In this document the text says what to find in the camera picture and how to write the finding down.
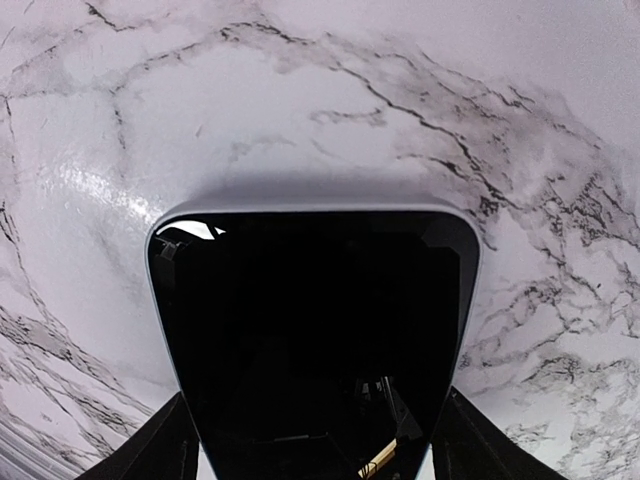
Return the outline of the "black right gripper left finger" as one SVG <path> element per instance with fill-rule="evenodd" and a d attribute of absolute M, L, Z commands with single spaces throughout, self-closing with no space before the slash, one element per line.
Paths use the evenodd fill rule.
<path fill-rule="evenodd" d="M 199 439 L 181 392 L 77 480 L 195 480 Z"/>

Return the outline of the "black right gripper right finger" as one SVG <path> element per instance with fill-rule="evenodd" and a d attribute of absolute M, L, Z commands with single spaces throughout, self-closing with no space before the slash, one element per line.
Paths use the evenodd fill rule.
<path fill-rule="evenodd" d="M 437 480 L 564 480 L 499 430 L 456 388 L 431 442 Z"/>

